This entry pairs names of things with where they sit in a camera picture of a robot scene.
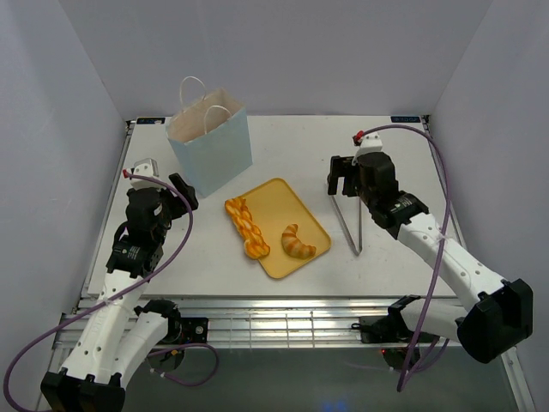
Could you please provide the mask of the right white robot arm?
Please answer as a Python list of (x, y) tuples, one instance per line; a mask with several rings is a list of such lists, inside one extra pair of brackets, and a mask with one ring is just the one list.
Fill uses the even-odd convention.
[(445, 238), (428, 207), (400, 190), (387, 154), (336, 155), (330, 160), (327, 183), (329, 195), (341, 185), (343, 195), (359, 197), (373, 221), (436, 269), (461, 302), (458, 307), (430, 304), (425, 333), (460, 343), (481, 363), (532, 335), (532, 288), (522, 279), (507, 281)]

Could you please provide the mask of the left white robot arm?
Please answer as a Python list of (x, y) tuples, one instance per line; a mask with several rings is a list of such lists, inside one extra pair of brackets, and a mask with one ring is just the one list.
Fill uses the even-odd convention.
[(164, 186), (143, 167), (125, 171), (131, 182), (126, 220), (106, 263), (97, 309), (87, 314), (76, 346), (58, 372), (48, 372), (40, 389), (54, 411), (119, 411), (125, 391), (153, 346), (174, 342), (182, 332), (168, 300), (137, 302), (150, 276), (166, 267), (163, 245), (172, 223), (198, 207), (196, 193), (177, 173)]

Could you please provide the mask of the metal food tongs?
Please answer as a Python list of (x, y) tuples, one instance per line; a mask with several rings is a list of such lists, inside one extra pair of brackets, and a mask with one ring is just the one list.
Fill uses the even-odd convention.
[(364, 245), (363, 245), (363, 214), (362, 214), (362, 202), (356, 197), (353, 199), (353, 204), (355, 205), (354, 219), (349, 221), (347, 218), (350, 217), (348, 213), (345, 213), (341, 209), (341, 206), (338, 203), (336, 196), (329, 195), (329, 200), (332, 204), (332, 207), (335, 212), (337, 221), (340, 224), (341, 231), (344, 235), (344, 238), (347, 242), (347, 245), (351, 253), (355, 257), (359, 257), (362, 254)]

